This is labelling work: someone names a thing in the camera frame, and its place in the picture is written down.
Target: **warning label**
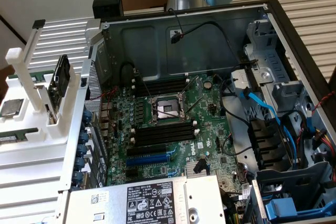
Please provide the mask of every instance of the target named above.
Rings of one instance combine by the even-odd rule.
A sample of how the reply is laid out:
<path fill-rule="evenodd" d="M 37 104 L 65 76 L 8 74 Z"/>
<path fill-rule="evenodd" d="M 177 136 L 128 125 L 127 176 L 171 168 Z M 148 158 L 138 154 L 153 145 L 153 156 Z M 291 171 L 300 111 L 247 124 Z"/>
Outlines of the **warning label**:
<path fill-rule="evenodd" d="M 126 224 L 174 224 L 173 183 L 164 182 L 127 189 Z"/>

